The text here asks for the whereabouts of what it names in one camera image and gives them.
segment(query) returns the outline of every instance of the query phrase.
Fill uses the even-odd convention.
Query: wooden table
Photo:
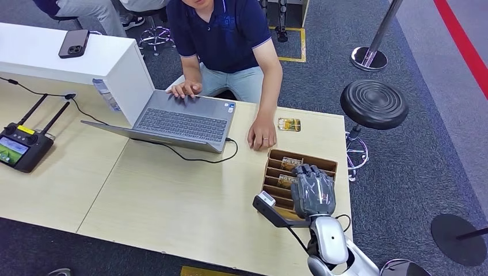
[[[121,113],[113,113],[92,86],[25,77],[0,72],[26,87],[50,94],[77,92],[82,110],[111,124],[127,125]],[[40,98],[20,86],[0,80],[0,126],[18,122]],[[43,129],[64,104],[62,97],[48,97],[25,123]],[[100,132],[80,120],[87,117],[71,104],[49,133],[54,147],[31,173],[0,164],[0,216],[50,228],[76,232],[120,156],[127,139]]]
[[[9,76],[39,92],[77,90],[80,106],[113,125],[127,126],[90,86]],[[38,96],[0,82],[0,124],[19,120]],[[62,106],[50,98],[27,126],[41,128]],[[266,275],[309,275],[306,254],[286,229],[253,207],[261,191],[266,152],[249,149],[256,106],[238,102],[229,137],[235,158],[219,164],[186,162],[167,148],[132,141],[79,123],[70,106],[50,133],[56,148],[31,174],[0,166],[0,216],[203,262]],[[279,108],[276,118],[299,118],[301,132],[278,131],[276,148],[338,162],[335,214],[350,215],[342,116]],[[222,155],[177,148],[189,158]],[[304,242],[306,229],[297,229]],[[346,233],[352,238],[352,227]]]
[[[229,137],[239,152],[223,163],[187,162],[167,148],[129,141],[78,233],[265,275],[308,275],[298,242],[252,207],[267,160],[246,141],[255,108],[237,103]],[[301,132],[278,131],[276,148],[338,162],[335,213],[350,215],[343,117],[286,108],[278,117],[303,125]],[[222,156],[178,150],[218,160],[235,145],[227,143]],[[310,238],[306,229],[298,233]]]

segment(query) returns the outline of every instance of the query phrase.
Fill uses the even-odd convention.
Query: man's left hand
[[[258,116],[249,129],[247,142],[255,151],[265,150],[276,144],[276,128],[272,116]]]

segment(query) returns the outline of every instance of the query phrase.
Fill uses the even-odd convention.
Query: card slot organizer
[[[266,163],[266,170],[262,185],[262,190],[267,192],[276,200],[274,209],[283,217],[289,220],[302,220],[299,218],[293,208],[293,199],[290,189],[278,186],[278,179],[280,174],[295,177],[295,174],[288,170],[281,169],[281,160],[284,157],[301,160],[305,164],[314,164],[319,169],[323,170],[327,175],[336,178],[337,162],[297,154],[293,152],[282,151],[279,149],[272,149],[268,153],[268,161]]]

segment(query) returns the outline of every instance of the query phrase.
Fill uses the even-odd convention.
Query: card
[[[279,118],[278,129],[281,131],[301,131],[300,119]]]
[[[280,167],[280,169],[287,170],[287,171],[291,171],[296,166],[299,166],[301,164],[302,164],[302,161],[301,160],[293,159],[293,158],[289,158],[289,157],[283,157],[283,160],[281,161],[281,167]]]
[[[280,177],[278,177],[278,187],[289,190],[291,187],[291,183],[294,183],[295,181],[296,177],[290,177],[288,175],[280,174]]]

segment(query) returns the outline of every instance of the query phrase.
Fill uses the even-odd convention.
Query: plastic bottle
[[[104,83],[104,80],[103,79],[93,79],[92,82],[93,82],[93,86],[95,86],[95,88],[100,93],[100,95],[102,95],[102,97],[104,98],[105,102],[110,107],[110,109],[112,109],[112,111],[120,111],[119,105],[117,104],[117,102],[113,98],[112,93],[110,93],[110,91],[108,91],[108,88]]]

